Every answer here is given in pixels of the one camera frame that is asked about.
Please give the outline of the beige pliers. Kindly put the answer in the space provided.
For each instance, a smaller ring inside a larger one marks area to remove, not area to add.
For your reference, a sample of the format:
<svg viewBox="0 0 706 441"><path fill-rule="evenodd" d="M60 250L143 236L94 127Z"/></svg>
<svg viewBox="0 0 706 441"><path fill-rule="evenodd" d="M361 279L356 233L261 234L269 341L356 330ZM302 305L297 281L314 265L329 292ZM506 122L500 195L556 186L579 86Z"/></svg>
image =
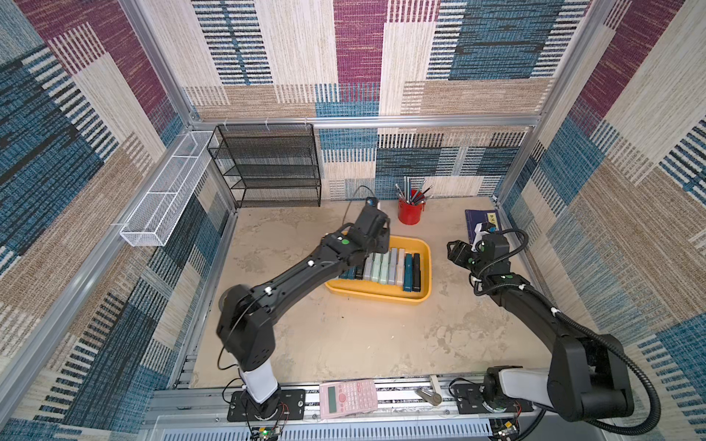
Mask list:
<svg viewBox="0 0 706 441"><path fill-rule="evenodd" d="M404 271L406 270L406 250L404 248L397 249L397 262L395 272L395 284L398 287L404 286Z"/></svg>

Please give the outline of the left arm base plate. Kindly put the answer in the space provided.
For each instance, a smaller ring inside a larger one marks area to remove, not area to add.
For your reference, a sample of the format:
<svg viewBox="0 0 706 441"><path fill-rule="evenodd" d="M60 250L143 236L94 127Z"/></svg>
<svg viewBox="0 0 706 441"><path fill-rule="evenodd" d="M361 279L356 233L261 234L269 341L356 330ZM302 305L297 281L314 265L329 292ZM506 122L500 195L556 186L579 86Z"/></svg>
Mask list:
<svg viewBox="0 0 706 441"><path fill-rule="evenodd" d="M303 420L305 403L304 389L278 389L262 404L248 391L236 391L232 394L226 419L229 423L299 421Z"/></svg>

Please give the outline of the yellow plastic storage tray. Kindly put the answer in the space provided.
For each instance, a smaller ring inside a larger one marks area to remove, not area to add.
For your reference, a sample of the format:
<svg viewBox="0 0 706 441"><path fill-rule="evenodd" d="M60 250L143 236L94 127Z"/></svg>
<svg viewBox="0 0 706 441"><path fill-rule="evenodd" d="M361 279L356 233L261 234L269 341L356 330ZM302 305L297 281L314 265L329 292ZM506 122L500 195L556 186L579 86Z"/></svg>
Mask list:
<svg viewBox="0 0 706 441"><path fill-rule="evenodd" d="M381 285L372 281L332 279L325 286L334 294L375 301L391 301L403 304L419 304L432 292L432 254L429 245L417 238L392 235L390 246L404 248L406 252L420 255L420 292L404 291L396 285Z"/></svg>

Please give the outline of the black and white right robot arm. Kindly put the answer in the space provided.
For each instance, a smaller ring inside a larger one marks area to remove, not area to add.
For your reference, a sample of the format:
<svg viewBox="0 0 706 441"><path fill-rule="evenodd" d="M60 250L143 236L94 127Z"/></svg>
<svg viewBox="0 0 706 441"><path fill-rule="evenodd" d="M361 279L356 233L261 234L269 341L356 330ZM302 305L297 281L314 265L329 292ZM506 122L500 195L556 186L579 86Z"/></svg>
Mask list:
<svg viewBox="0 0 706 441"><path fill-rule="evenodd" d="M662 406L652 381L610 334L598 334L561 312L510 268L514 255L504 233L487 233L479 244L447 244L447 257L469 272L474 294L516 316L552 357L547 369L487 369L482 396L491 409L526 401L567 422L636 437L655 429Z"/></svg>

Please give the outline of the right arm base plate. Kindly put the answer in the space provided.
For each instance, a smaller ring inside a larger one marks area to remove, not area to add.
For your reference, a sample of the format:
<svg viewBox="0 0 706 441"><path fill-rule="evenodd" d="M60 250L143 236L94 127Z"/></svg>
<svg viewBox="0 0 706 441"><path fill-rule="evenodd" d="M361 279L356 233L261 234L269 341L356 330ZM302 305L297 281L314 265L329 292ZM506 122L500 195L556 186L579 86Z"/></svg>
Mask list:
<svg viewBox="0 0 706 441"><path fill-rule="evenodd" d="M485 391L483 384L467 379L453 380L448 390L461 415L485 415L486 413L524 415L535 410L531 402L509 398L502 393Z"/></svg>

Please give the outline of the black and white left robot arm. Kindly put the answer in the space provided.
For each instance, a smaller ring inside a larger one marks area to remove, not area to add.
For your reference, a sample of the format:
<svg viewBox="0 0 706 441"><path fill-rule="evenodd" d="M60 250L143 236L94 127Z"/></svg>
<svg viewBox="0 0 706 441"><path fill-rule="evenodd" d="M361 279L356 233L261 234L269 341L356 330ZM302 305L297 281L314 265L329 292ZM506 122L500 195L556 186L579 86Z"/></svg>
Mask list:
<svg viewBox="0 0 706 441"><path fill-rule="evenodd" d="M255 287L236 285L224 292L216 334L230 353L244 383L244 408L261 418L279 407L281 386L270 357L275 351L274 325L311 291L357 268L390 245L390 218L375 197L366 198L355 222L324 235L302 261Z"/></svg>

